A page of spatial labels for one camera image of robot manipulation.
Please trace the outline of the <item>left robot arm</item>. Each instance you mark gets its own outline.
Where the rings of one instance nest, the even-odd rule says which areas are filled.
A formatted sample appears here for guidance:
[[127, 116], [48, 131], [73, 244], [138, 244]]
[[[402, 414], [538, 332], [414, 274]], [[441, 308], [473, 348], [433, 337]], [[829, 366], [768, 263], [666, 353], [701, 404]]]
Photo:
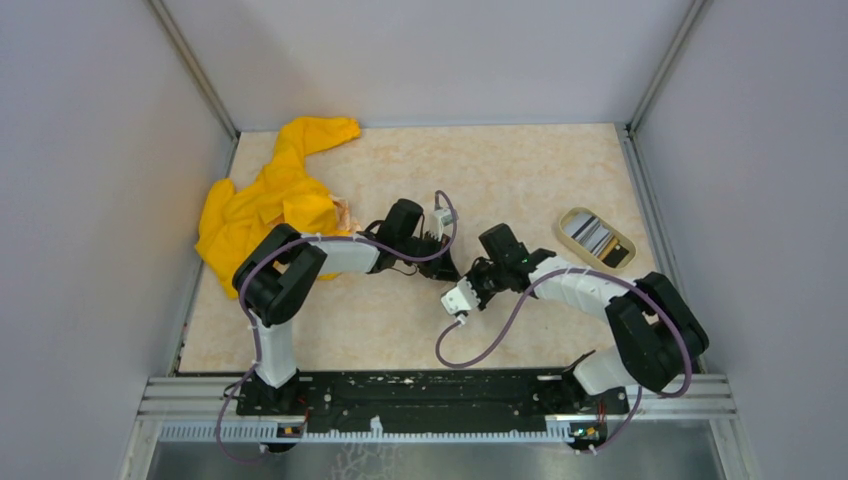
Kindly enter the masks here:
[[256, 357], [250, 373], [264, 383], [263, 404], [277, 414], [298, 404], [293, 319], [321, 276], [378, 274], [402, 262], [425, 278], [455, 282], [460, 273], [450, 248], [457, 218], [439, 191], [432, 212], [399, 199], [384, 219], [349, 236], [305, 234], [286, 223], [274, 227], [232, 277], [252, 330]]

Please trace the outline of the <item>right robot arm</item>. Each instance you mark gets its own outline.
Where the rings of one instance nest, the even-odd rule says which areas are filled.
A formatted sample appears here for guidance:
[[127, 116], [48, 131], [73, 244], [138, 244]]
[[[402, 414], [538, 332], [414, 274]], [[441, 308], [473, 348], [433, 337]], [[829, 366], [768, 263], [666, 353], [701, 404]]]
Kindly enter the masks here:
[[[563, 398], [576, 412], [590, 411], [604, 392], [630, 385], [680, 396], [692, 382], [696, 358], [709, 339], [671, 281], [650, 272], [626, 280], [575, 265], [552, 250], [529, 251], [511, 228], [498, 224], [480, 235], [485, 254], [477, 258], [456, 286], [443, 296], [454, 316], [483, 310], [504, 291], [559, 302], [604, 320], [612, 347], [587, 355], [571, 367]], [[674, 392], [668, 385], [683, 384]]]

